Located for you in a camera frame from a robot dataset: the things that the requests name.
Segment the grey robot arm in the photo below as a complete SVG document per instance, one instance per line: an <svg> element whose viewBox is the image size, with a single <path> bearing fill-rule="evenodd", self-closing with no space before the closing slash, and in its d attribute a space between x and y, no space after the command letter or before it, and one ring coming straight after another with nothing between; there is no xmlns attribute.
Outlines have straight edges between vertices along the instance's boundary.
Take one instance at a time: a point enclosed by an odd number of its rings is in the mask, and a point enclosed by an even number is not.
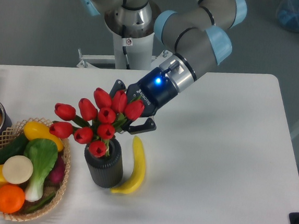
<svg viewBox="0 0 299 224"><path fill-rule="evenodd" d="M104 16L113 33L117 68L151 67L129 86L117 80L110 92L124 88L129 100L138 97L144 103L144 124L126 121L117 128L131 134L155 130L157 110L231 54L226 31L247 15L245 0L197 0L197 8L185 14L160 12L150 0L82 1L91 14Z"/></svg>

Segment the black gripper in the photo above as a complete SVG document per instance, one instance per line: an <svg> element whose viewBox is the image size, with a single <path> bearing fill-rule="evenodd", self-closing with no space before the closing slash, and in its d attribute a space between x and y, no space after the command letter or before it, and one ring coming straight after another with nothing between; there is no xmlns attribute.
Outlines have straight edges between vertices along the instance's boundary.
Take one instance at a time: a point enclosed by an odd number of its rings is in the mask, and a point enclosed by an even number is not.
<svg viewBox="0 0 299 224"><path fill-rule="evenodd" d="M115 94L120 90L126 90L126 85L120 79L116 80L109 95L114 98ZM161 68L156 67L145 75L138 82L128 86L126 91L128 100L140 96L144 103L145 109L141 117L148 117L143 124L131 125L131 121L127 121L120 130L120 133L130 133L136 135L155 131L157 129L154 116L159 108L163 107L174 97L178 95L176 87L171 80L166 76Z"/></svg>

